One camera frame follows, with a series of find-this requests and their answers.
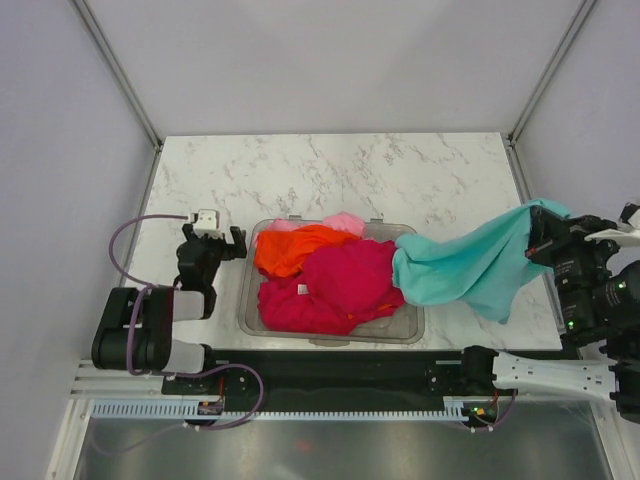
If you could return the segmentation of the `teal t shirt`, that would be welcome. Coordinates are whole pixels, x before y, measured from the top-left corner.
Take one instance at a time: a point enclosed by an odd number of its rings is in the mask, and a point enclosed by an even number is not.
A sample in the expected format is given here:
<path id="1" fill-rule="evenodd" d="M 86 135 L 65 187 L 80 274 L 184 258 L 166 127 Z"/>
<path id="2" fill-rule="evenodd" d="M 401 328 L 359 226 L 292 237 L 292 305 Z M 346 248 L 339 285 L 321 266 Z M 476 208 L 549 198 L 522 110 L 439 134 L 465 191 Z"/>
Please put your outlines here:
<path id="1" fill-rule="evenodd" d="M 506 324 L 520 288 L 549 270 L 525 255 L 535 207 L 562 219 L 571 215 L 566 206 L 538 198 L 445 242 L 401 235 L 392 258 L 393 286 L 411 305 L 431 307 L 459 300 L 484 319 Z"/>

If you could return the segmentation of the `clear plastic bin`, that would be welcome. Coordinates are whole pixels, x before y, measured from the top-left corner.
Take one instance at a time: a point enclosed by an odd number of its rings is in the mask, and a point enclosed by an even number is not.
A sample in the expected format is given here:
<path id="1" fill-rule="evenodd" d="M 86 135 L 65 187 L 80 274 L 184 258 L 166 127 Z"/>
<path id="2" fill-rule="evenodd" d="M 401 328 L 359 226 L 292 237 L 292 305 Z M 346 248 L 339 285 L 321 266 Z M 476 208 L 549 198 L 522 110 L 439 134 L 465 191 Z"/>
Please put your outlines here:
<path id="1" fill-rule="evenodd" d="M 311 343 L 413 344 L 425 312 L 392 284 L 404 224 L 344 216 L 330 221 L 264 220 L 252 233 L 238 306 L 248 335 Z"/>

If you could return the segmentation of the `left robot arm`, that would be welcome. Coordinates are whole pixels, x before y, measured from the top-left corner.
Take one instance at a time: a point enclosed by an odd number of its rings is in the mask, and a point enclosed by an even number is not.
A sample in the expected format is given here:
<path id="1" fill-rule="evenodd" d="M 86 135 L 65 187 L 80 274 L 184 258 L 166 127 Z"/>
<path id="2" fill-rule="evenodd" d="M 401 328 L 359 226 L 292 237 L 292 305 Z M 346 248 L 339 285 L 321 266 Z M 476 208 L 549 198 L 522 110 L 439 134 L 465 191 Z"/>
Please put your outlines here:
<path id="1" fill-rule="evenodd" d="M 221 264 L 247 256 L 246 232 L 230 228 L 206 232 L 183 226 L 185 241 L 176 251 L 178 275 L 169 286 L 116 287 L 111 290 L 91 346 L 93 365 L 131 375 L 184 376 L 198 393 L 219 382 L 219 369 L 206 359 L 206 346 L 174 338 L 178 322 L 211 317 L 217 301 L 214 279 Z"/>

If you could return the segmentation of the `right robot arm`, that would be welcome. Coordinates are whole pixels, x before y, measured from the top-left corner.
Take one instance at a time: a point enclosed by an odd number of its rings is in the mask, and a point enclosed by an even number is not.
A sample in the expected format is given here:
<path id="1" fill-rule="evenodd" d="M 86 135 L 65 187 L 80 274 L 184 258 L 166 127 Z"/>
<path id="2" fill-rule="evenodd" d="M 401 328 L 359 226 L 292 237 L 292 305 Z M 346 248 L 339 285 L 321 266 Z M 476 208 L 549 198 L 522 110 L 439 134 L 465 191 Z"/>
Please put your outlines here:
<path id="1" fill-rule="evenodd" d="M 458 381 L 467 392 L 539 390 L 612 405 L 639 421 L 639 264 L 618 274 L 608 260 L 639 244 L 639 207 L 628 203 L 618 221 L 593 215 L 563 218 L 541 206 L 531 213 L 526 256 L 552 269 L 565 332 L 572 347 L 599 343 L 604 362 L 539 360 L 471 346 Z"/>

